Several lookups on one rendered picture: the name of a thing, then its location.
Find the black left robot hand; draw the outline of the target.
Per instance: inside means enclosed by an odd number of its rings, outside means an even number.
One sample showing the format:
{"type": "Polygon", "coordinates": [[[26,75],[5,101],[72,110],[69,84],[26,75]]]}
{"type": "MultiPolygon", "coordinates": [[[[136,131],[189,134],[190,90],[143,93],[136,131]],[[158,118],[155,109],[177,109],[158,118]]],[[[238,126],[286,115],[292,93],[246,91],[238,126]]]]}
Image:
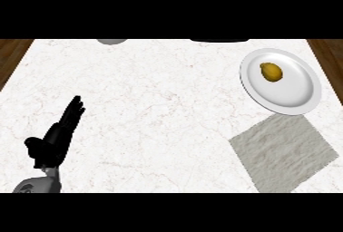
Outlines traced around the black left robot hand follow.
{"type": "Polygon", "coordinates": [[[29,158],[35,160],[35,169],[57,168],[63,163],[82,112],[82,102],[75,96],[63,110],[62,118],[48,128],[44,138],[29,137],[25,139],[23,145],[29,158]]]}

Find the grey textured placemat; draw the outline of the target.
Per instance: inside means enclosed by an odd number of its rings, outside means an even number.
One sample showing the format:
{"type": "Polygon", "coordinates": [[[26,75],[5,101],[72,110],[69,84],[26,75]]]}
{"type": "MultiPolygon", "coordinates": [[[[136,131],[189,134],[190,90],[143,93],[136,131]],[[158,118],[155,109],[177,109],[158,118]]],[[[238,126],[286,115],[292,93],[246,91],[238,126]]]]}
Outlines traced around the grey textured placemat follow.
{"type": "Polygon", "coordinates": [[[288,193],[338,157],[303,115],[273,114],[229,139],[261,193],[288,193]]]}

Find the yellow lemon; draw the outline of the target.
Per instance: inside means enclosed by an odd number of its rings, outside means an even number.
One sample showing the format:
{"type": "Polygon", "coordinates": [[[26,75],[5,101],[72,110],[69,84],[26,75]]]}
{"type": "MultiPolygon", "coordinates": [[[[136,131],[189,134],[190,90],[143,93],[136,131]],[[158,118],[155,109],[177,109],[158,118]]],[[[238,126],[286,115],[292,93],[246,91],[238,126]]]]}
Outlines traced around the yellow lemon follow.
{"type": "Polygon", "coordinates": [[[276,82],[282,78],[282,70],[273,63],[261,63],[260,69],[263,77],[270,82],[276,82]]]}

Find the white round plate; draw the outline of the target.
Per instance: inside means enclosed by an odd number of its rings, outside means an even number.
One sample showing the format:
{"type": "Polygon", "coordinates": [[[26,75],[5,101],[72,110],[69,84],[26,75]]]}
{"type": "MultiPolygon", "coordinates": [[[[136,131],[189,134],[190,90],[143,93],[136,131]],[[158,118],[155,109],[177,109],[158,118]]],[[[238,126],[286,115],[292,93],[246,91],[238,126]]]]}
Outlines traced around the white round plate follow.
{"type": "Polygon", "coordinates": [[[239,81],[246,94],[272,112],[301,115],[317,106],[322,86],[307,63],[289,52],[273,48],[254,50],[239,64],[239,81]],[[261,63],[273,63],[282,78],[270,82],[261,74],[261,63]]]}

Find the grey round object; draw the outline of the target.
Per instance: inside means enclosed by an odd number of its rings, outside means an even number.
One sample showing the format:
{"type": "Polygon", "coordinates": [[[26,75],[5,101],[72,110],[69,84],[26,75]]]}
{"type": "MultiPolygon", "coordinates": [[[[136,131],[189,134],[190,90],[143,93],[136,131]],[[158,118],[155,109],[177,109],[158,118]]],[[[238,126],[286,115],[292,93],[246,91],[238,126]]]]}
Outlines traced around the grey round object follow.
{"type": "Polygon", "coordinates": [[[96,39],[100,44],[113,45],[121,44],[127,39],[96,39]]]}

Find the black flat object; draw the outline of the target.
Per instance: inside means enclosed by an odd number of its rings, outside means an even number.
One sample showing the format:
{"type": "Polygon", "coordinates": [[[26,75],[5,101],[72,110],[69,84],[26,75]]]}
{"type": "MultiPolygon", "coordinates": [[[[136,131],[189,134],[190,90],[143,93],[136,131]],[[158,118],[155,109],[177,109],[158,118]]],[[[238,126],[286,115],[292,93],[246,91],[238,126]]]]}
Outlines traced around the black flat object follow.
{"type": "Polygon", "coordinates": [[[248,39],[243,38],[243,39],[190,39],[193,42],[198,42],[198,43],[212,43],[212,44],[218,44],[218,43],[224,43],[224,44],[229,44],[229,43],[242,43],[242,42],[246,42],[248,39]]]}

